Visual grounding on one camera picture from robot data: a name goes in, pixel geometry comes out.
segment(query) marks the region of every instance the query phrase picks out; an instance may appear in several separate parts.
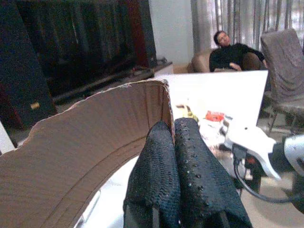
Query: gray chair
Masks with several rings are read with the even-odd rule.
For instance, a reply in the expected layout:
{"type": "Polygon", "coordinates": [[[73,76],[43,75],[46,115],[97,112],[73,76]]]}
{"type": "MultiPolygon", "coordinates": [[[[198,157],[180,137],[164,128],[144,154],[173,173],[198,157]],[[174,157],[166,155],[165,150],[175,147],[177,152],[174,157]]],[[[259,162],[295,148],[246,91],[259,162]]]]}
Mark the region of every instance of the gray chair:
{"type": "Polygon", "coordinates": [[[304,117],[304,55],[294,29],[262,35],[261,44],[268,64],[271,99],[275,112],[269,133],[278,112],[304,117]]]}

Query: black sweater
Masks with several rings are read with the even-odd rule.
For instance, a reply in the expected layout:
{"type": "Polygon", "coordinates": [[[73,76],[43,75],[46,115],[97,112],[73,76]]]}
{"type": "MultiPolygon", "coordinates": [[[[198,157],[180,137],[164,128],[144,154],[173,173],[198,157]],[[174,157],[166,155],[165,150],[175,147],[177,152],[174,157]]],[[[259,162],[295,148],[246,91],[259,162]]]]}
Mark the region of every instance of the black sweater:
{"type": "Polygon", "coordinates": [[[245,44],[234,44],[227,47],[221,47],[214,50],[209,59],[210,71],[213,72],[215,68],[231,68],[229,63],[236,63],[242,67],[243,55],[251,52],[257,55],[260,61],[264,60],[261,52],[256,51],[245,44]]]}

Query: white curtain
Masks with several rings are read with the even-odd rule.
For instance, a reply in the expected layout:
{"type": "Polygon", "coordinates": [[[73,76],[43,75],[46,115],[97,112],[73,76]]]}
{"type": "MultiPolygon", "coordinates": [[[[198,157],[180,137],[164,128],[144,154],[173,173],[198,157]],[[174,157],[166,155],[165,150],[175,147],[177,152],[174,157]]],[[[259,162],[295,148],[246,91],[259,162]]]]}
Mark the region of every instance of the white curtain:
{"type": "Polygon", "coordinates": [[[232,43],[260,49],[262,33],[294,28],[303,44],[304,0],[191,0],[191,7],[195,53],[215,48],[218,30],[232,43]]]}

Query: chair leg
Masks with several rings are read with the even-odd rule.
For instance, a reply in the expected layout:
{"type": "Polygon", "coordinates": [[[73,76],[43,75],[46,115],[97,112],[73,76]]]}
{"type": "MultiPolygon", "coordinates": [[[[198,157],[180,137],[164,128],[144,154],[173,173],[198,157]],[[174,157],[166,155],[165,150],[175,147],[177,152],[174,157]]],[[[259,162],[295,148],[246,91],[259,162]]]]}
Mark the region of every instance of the chair leg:
{"type": "Polygon", "coordinates": [[[295,132],[294,132],[294,129],[295,129],[295,122],[296,122],[296,116],[294,116],[294,120],[293,120],[293,123],[291,124],[291,128],[290,128],[290,133],[291,133],[292,135],[295,134],[295,132]]]}
{"type": "Polygon", "coordinates": [[[273,117],[273,120],[272,120],[272,123],[271,123],[271,125],[270,125],[270,128],[269,128],[269,131],[268,131],[267,136],[269,136],[270,133],[271,133],[271,131],[272,131],[272,128],[273,128],[273,126],[274,126],[274,124],[275,124],[275,121],[276,121],[276,116],[277,116],[277,112],[275,112],[275,116],[273,117]]]}

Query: cardboard box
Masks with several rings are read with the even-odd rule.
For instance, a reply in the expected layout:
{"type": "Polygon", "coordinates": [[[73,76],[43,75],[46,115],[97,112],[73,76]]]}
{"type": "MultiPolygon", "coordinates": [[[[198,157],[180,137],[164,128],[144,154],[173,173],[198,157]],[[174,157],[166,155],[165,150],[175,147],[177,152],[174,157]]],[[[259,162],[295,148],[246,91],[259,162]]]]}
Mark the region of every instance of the cardboard box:
{"type": "Polygon", "coordinates": [[[174,134],[166,82],[148,80],[97,93],[38,122],[21,147],[0,156],[0,227],[73,228],[159,120],[174,134]]]}

